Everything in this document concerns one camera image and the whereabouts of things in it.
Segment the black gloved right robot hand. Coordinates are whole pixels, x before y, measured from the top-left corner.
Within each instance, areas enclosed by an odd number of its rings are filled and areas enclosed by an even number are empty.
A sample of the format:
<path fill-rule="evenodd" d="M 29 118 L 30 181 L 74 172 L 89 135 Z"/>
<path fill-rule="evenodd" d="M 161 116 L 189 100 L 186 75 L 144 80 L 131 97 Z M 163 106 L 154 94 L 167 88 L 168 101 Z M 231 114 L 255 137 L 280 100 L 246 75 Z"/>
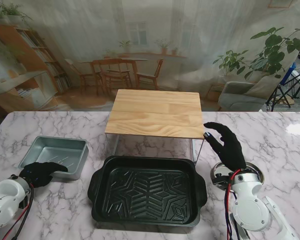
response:
<path fill-rule="evenodd" d="M 210 144 L 221 162 L 233 172 L 246 169 L 247 165 L 242 146 L 237 136 L 227 126 L 217 122 L 207 122 L 203 125 L 205 128 L 213 129 L 221 135 L 220 139 L 223 144 L 218 142 L 211 133 L 204 133 L 205 140 Z"/>

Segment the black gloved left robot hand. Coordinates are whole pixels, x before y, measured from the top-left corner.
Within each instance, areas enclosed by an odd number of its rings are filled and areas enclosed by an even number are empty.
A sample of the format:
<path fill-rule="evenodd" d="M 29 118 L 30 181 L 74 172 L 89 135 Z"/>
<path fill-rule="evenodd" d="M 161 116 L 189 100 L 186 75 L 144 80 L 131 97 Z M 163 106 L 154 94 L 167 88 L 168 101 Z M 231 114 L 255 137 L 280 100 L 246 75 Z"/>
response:
<path fill-rule="evenodd" d="M 23 168 L 19 177 L 26 180 L 34 188 L 39 188 L 51 182 L 54 172 L 68 172 L 68 168 L 55 162 L 33 162 Z"/>

